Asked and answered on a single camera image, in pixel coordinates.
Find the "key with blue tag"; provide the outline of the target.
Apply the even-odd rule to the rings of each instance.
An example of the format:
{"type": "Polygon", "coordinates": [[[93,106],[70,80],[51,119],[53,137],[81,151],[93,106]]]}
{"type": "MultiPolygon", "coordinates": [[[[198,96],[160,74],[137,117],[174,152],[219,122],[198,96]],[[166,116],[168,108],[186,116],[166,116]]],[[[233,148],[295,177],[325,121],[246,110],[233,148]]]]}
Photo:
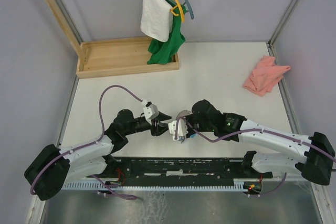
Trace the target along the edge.
{"type": "Polygon", "coordinates": [[[190,135],[190,136],[181,136],[181,137],[179,137],[178,141],[179,141],[180,143],[184,143],[186,140],[189,140],[189,139],[191,139],[191,138],[194,138],[195,136],[196,136],[195,134],[190,135]]]}

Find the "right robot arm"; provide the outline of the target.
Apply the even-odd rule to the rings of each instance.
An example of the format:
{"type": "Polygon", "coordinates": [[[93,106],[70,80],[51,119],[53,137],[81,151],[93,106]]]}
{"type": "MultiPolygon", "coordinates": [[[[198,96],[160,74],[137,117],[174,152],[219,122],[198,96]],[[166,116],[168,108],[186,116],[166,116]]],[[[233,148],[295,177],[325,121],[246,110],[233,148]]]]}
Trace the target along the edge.
{"type": "Polygon", "coordinates": [[[312,136],[276,131],[242,115],[221,113],[207,100],[196,102],[190,115],[182,119],[187,127],[186,138],[212,132],[219,141],[258,145],[272,154],[249,151],[244,156],[241,172],[246,177],[264,173],[293,173],[322,186],[330,184],[335,170],[335,150],[328,138],[319,132],[312,136]]]}

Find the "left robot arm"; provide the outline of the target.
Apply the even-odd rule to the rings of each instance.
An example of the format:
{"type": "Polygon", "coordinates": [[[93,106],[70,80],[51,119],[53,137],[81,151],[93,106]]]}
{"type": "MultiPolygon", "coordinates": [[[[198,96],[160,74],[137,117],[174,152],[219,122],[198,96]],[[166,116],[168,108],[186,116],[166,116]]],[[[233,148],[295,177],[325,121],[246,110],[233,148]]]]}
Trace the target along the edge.
{"type": "Polygon", "coordinates": [[[124,109],[103,134],[93,140],[65,148],[54,144],[45,146],[24,172],[31,193],[44,201],[75,180],[99,174],[112,176],[116,164],[107,157],[128,143],[128,135],[150,131],[152,136],[160,136],[168,130],[166,121],[170,119],[171,116],[149,108],[135,118],[131,110],[124,109]]]}

